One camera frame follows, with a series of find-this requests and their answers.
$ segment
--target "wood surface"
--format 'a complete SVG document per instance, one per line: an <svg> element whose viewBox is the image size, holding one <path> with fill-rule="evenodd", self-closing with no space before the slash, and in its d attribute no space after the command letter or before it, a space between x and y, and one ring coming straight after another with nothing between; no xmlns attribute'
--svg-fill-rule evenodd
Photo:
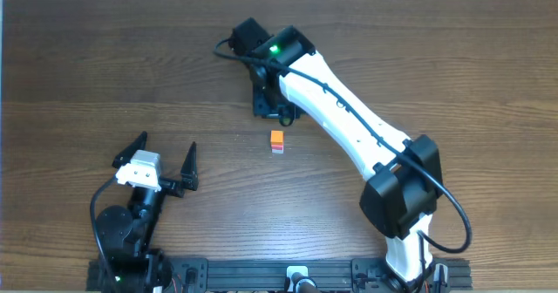
<svg viewBox="0 0 558 293"><path fill-rule="evenodd" d="M558 0L4 1L0 288L85 287L91 196L144 130L168 176L199 144L200 188L153 240L169 255L384 255L343 150L304 117L272 155L246 69L211 54L247 17L295 25L374 112L437 142L476 289L558 288ZM462 242L445 200L431 227Z"/></svg>

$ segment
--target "white arm segment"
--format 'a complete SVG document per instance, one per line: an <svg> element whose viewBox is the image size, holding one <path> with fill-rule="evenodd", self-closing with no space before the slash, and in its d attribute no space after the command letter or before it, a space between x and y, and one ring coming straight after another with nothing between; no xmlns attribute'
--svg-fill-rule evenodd
<svg viewBox="0 0 558 293"><path fill-rule="evenodd" d="M357 96L350 92L331 71L322 55L305 54L289 67L304 72L313 78L327 83L334 91L341 95L360 116L384 140L402 152L405 150L404 140L409 137L399 130L381 120ZM285 77L279 77L282 94L288 101L300 106L311 116L325 131L343 148L350 156L364 180L369 180L376 172L374 165L380 162L387 165L395 158L385 147L378 145L377 140L364 128L352 113L337 105L337 99L331 93L324 93L323 88L292 72ZM401 240L398 237L387 238L388 265L407 282L416 279L422 273L419 256L419 236L417 231L422 230L428 235L428 224L431 215L423 216L412 228L411 233ZM432 261L425 242L426 266Z"/></svg>

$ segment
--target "green light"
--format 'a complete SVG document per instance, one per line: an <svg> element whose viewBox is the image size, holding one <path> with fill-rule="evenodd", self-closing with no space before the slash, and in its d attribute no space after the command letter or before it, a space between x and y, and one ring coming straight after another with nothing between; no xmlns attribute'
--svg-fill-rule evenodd
<svg viewBox="0 0 558 293"><path fill-rule="evenodd" d="M271 53L279 53L279 47L277 46L277 44L270 46L269 50L271 51Z"/></svg>

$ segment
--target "wooden table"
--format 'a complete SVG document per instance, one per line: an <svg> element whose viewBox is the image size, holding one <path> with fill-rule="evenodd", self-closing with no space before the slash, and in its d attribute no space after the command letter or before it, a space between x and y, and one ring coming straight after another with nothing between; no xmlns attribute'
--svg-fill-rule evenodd
<svg viewBox="0 0 558 293"><path fill-rule="evenodd" d="M436 140L477 289L558 288L558 0L5 0L3 289L85 287L91 196L144 130L169 176L199 143L200 189L153 240L168 254L384 254L344 151L304 117L272 155L281 127L252 116L246 69L211 54L247 17L295 25L374 112ZM432 234L462 242L443 199Z"/></svg>

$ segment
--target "orange block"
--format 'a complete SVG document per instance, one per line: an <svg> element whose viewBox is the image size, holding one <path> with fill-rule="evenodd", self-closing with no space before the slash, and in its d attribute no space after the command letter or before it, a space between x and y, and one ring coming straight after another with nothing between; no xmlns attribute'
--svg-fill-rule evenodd
<svg viewBox="0 0 558 293"><path fill-rule="evenodd" d="M283 145L284 135L283 131L271 131L271 146L273 145Z"/></svg>

